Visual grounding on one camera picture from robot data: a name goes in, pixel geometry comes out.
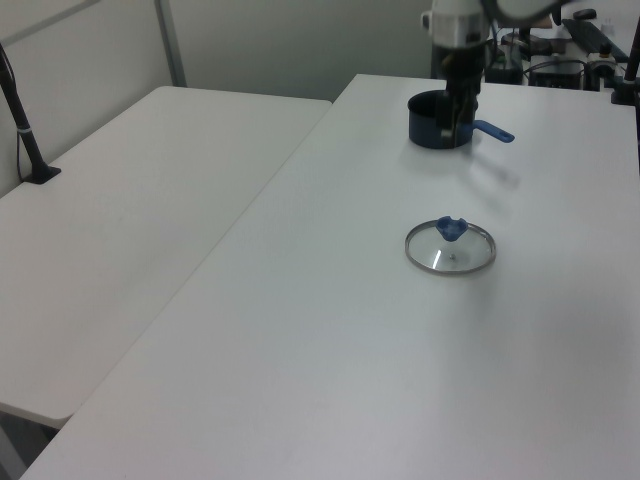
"black cable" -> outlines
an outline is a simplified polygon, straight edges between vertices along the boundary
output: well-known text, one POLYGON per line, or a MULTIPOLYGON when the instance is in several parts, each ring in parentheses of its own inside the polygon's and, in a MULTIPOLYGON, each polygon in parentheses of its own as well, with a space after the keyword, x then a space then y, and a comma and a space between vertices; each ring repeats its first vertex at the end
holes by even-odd
POLYGON ((527 68, 524 72, 522 72, 523 74, 527 74, 529 72, 532 72, 534 70, 538 70, 539 68, 544 68, 544 67, 549 67, 551 65, 562 65, 563 63, 579 63, 581 64, 583 67, 586 67, 587 64, 585 62, 583 62, 582 60, 556 60, 556 61, 550 61, 550 62, 543 62, 543 63, 539 63, 537 65, 534 65, 533 67, 529 67, 527 68))
POLYGON ((489 66, 487 68, 491 68, 498 58, 498 32, 496 31, 496 26, 493 22, 493 18, 489 14, 489 9, 487 8, 486 0, 480 0, 480 4, 482 5, 482 10, 484 10, 484 14, 489 20, 489 25, 491 26, 491 34, 493 36, 493 46, 491 48, 491 62, 489 62, 489 66))
POLYGON ((16 76, 13 73, 13 68, 11 67, 11 62, 9 61, 9 57, 7 57, 7 54, 4 51, 4 48, 2 48, 2 44, 0 44, 0 55, 2 56, 2 61, 7 66, 7 69, 9 70, 9 73, 11 74, 11 81, 15 85, 16 84, 16 76))
POLYGON ((16 132, 16 167, 18 168, 18 178, 20 183, 24 182, 22 171, 20 170, 20 133, 16 132))

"white wall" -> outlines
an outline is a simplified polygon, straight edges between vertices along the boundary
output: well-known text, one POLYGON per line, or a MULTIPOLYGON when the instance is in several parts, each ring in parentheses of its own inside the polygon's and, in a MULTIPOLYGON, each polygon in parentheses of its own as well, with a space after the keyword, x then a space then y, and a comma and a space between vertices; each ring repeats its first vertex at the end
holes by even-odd
MULTIPOLYGON (((101 0, 5 50, 47 162, 171 84, 153 0, 101 0)), ((15 133, 0 97, 0 196, 18 183, 15 133)))
POLYGON ((430 0, 171 0, 187 85, 335 100, 357 73, 428 77, 430 0))

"white table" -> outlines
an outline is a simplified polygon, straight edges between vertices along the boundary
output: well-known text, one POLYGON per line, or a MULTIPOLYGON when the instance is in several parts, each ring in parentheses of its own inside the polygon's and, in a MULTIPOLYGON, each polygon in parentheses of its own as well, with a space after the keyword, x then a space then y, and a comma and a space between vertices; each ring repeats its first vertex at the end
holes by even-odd
POLYGON ((633 109, 485 85, 515 142, 428 151, 442 85, 358 76, 24 479, 637 479, 633 109), (447 214, 488 270, 405 258, 447 214))
POLYGON ((160 88, 0 201, 0 411, 60 427, 328 102, 160 88))

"lid handle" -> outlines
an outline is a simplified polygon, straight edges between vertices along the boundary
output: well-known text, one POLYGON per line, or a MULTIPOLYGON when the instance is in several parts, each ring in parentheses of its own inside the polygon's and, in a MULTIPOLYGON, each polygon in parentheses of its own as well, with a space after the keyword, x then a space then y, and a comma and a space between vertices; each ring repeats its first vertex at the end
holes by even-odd
POLYGON ((447 216, 439 218, 436 222, 436 229, 447 242, 455 242, 467 231, 467 228, 469 228, 469 224, 464 218, 454 220, 447 216))

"metal rim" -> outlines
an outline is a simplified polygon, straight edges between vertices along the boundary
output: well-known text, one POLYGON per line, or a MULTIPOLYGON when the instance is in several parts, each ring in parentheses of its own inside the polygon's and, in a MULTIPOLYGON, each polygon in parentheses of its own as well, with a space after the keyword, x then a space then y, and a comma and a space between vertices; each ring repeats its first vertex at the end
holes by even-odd
POLYGON ((482 265, 478 265, 477 267, 471 268, 469 270, 458 270, 458 271, 448 271, 448 272, 443 270, 436 270, 435 268, 432 268, 428 265, 425 265, 422 262, 419 262, 418 260, 416 260, 411 256, 411 252, 409 251, 409 245, 411 244, 411 239, 417 233, 423 230, 426 230, 428 228, 435 227, 437 222, 438 222, 437 220, 431 220, 429 222, 421 223, 420 225, 414 227, 409 232, 409 234, 407 235, 407 238, 404 241, 404 253, 407 256, 407 258, 411 261, 411 263, 413 263, 416 267, 436 275, 447 275, 447 276, 448 275, 465 275, 467 273, 473 273, 473 272, 477 272, 478 270, 482 270, 486 266, 491 265, 493 261, 496 259, 496 242, 493 240, 493 237, 484 228, 474 225, 473 223, 469 223, 468 230, 471 230, 477 233, 482 238, 484 238, 486 242, 489 244, 489 248, 491 249, 491 254, 489 255, 489 258, 487 259, 486 262, 484 262, 482 265))

